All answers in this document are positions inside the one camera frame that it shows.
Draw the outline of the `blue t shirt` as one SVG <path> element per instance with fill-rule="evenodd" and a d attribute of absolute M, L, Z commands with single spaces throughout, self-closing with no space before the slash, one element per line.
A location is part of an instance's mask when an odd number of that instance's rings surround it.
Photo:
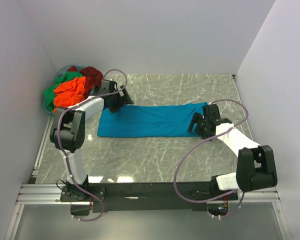
<path fill-rule="evenodd" d="M 196 137 L 187 132 L 193 114 L 203 113 L 207 102 L 185 105 L 126 105 L 118 112 L 102 111 L 97 136 L 103 138 L 184 138 Z"/>

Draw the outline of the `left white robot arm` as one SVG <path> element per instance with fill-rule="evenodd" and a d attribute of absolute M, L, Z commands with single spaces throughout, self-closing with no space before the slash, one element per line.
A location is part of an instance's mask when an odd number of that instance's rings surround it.
<path fill-rule="evenodd" d="M 66 169 L 65 184 L 69 189 L 77 186 L 86 189 L 89 185 L 81 153 L 86 121 L 103 110 L 116 113 L 122 107 L 133 103 L 125 84 L 118 86 L 114 80 L 104 80 L 86 99 L 56 110 L 49 139 L 63 158 Z"/>

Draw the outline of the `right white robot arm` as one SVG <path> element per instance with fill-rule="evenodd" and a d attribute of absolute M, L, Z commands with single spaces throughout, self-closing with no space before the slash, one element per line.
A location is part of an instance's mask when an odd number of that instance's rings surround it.
<path fill-rule="evenodd" d="M 216 137 L 237 157 L 236 172 L 218 175 L 212 180 L 218 189 L 251 192 L 276 187 L 273 149 L 249 139 L 228 118 L 222 118 L 216 104 L 205 105 L 202 110 L 202 114 L 193 114 L 187 131 L 195 132 L 203 140 Z"/>

